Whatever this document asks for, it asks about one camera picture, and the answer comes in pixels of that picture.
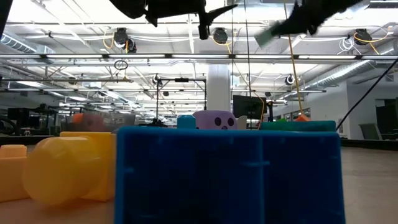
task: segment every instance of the black monitor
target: black monitor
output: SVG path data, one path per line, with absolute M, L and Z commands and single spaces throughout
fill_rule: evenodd
M 29 125 L 29 109 L 27 108 L 8 108 L 7 118 L 17 121 L 19 126 Z
M 29 127 L 39 128 L 40 127 L 40 116 L 30 116 L 29 117 Z
M 267 98 L 264 101 L 264 113 L 267 113 Z M 233 95 L 233 110 L 235 118 L 247 116 L 249 119 L 261 119 L 262 101 L 256 96 Z

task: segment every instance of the purple cube with face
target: purple cube with face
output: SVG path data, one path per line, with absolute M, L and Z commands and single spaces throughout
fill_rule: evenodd
M 228 111 L 205 110 L 193 114 L 197 120 L 197 129 L 237 130 L 235 116 Z

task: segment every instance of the blue plastic crate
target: blue plastic crate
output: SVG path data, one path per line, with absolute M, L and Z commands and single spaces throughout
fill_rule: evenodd
M 124 127 L 115 223 L 345 223 L 336 133 Z

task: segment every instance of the wall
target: wall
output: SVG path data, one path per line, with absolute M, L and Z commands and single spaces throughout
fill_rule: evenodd
M 300 109 L 298 102 L 288 102 L 288 106 L 278 106 L 274 109 L 274 116 L 283 115 Z M 305 97 L 303 109 L 311 108 L 311 120 L 313 121 L 335 121 L 348 111 L 347 84 L 339 83 L 338 87 L 326 88 L 326 93 L 310 93 Z M 350 138 L 349 118 L 343 123 L 343 134 L 341 136 Z
M 349 107 L 366 93 L 376 80 L 360 85 L 349 84 L 347 86 Z M 376 123 L 376 100 L 396 99 L 398 97 L 398 83 L 380 82 L 370 94 L 350 114 L 350 132 L 352 139 L 363 139 L 360 124 Z

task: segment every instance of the orange object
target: orange object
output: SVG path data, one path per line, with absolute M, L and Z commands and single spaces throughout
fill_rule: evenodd
M 73 123 L 80 123 L 82 121 L 82 119 L 83 119 L 83 114 L 82 113 L 74 114 L 73 117 L 72 117 L 72 122 Z
M 115 139 L 111 133 L 63 132 L 39 142 L 27 158 L 23 184 L 49 205 L 114 197 Z
M 301 115 L 298 116 L 298 118 L 296 118 L 294 121 L 311 121 L 311 119 L 308 118 L 307 116 L 305 116 L 304 114 L 301 114 Z
M 0 147 L 0 202 L 28 198 L 22 185 L 22 172 L 26 163 L 26 146 Z

